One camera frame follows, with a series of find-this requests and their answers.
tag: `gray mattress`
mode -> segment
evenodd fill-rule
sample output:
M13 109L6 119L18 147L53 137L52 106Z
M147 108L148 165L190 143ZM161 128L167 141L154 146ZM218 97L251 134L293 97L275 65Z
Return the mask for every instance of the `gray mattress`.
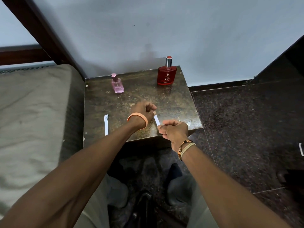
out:
M82 149L84 82L70 65L0 76L0 219Z

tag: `forearm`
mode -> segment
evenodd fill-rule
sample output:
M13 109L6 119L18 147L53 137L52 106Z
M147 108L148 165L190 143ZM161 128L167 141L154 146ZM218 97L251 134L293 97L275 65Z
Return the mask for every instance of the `forearm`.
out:
M13 205L0 226L39 227L79 196L80 202L76 202L79 204L75 209L82 210L116 154L140 127L137 120L130 120L60 164Z
M182 156L219 227L289 227L196 146Z

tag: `table top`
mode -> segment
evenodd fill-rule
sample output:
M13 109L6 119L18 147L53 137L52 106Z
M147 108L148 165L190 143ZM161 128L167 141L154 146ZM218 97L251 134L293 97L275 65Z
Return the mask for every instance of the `table top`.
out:
M117 94L111 85L111 76L86 80L84 111L84 147L93 144L104 134L104 115L108 114L109 133L125 124L131 106L140 100L154 103L158 119L177 119L188 124L188 130L202 128L202 124L187 87L181 68L177 67L174 83L157 85L158 70L117 75L124 92ZM149 125L133 134L128 141L161 136L152 120Z

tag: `white paper strip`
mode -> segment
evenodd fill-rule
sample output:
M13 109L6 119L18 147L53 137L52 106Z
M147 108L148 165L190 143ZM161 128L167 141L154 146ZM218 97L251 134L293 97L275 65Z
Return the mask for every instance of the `white paper strip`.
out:
M160 123L159 123L157 115L154 115L154 119L155 119L155 122L156 122L157 126L160 126Z
M105 118L104 118L104 119L105 119L105 125L104 125L104 126L105 126L105 128L104 128L104 129L105 129L105 131L104 131L104 132L105 132L105 135L108 135L108 134L109 134L108 116L109 116L109 115L106 114L106 115L105 115Z
M299 148L300 148L301 155L304 156L303 150L302 150L302 143L299 143Z

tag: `red perfume bottle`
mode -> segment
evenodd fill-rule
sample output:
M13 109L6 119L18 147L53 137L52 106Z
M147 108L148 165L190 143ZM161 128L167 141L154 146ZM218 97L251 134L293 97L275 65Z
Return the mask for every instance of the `red perfume bottle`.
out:
M166 57L166 65L158 68L157 84L170 85L174 82L176 66L172 66L172 57Z

